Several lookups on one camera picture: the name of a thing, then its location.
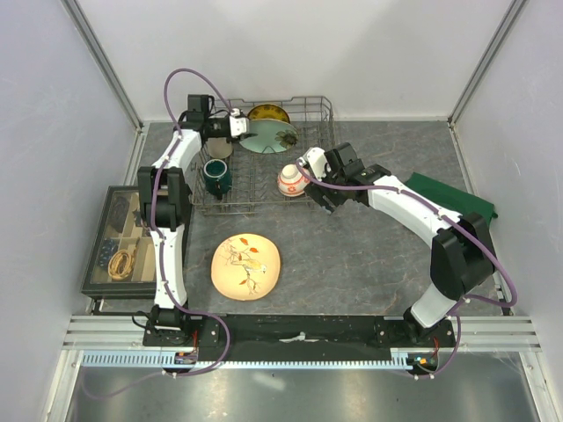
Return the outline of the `mint green flower plate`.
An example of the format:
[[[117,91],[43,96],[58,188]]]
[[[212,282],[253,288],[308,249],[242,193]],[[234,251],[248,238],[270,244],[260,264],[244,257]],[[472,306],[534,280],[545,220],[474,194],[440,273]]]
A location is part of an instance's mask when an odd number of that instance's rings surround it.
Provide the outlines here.
[[[282,153],[299,141],[296,129],[281,120],[251,120],[249,130],[253,136],[240,141],[239,145],[258,154]]]

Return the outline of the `cream bird pattern plate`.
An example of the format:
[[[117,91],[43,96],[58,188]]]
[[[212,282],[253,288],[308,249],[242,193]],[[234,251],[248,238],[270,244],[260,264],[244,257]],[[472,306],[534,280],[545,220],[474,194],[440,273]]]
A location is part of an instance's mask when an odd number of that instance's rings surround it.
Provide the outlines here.
[[[223,240],[210,267],[213,286],[221,295],[236,301],[256,301],[277,285],[281,254],[270,239],[242,233]]]

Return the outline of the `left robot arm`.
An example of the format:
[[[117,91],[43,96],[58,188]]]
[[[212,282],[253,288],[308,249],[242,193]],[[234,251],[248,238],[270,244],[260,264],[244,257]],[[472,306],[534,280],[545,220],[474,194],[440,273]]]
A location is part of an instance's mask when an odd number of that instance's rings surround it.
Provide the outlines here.
[[[224,117],[212,112],[209,95],[190,95],[172,138],[161,157],[137,172],[140,214],[150,228],[156,259],[154,305],[144,328],[145,346],[182,346],[193,339],[183,279],[187,230],[193,205],[185,172],[209,138],[238,142],[251,132],[249,120],[237,108]]]

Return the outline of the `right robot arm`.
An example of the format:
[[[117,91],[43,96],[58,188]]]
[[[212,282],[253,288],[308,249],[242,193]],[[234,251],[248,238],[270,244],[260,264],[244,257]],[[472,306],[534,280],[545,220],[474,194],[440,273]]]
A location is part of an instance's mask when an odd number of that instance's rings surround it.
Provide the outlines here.
[[[390,216],[430,249],[431,283],[404,314],[403,335],[425,345],[435,327],[464,296],[496,271],[486,219],[461,215],[407,187],[379,164],[366,166],[347,142],[325,151],[308,149],[296,160],[306,194],[328,212],[354,200]]]

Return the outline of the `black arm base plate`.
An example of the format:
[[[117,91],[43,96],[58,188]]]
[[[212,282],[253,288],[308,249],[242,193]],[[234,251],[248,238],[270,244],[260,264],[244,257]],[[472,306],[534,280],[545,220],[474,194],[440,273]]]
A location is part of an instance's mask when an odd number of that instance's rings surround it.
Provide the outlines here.
[[[143,345],[195,346],[201,360],[297,363],[389,360],[393,349],[433,351],[455,345],[445,319],[418,330],[402,317],[227,314],[182,316],[181,326],[147,324]]]

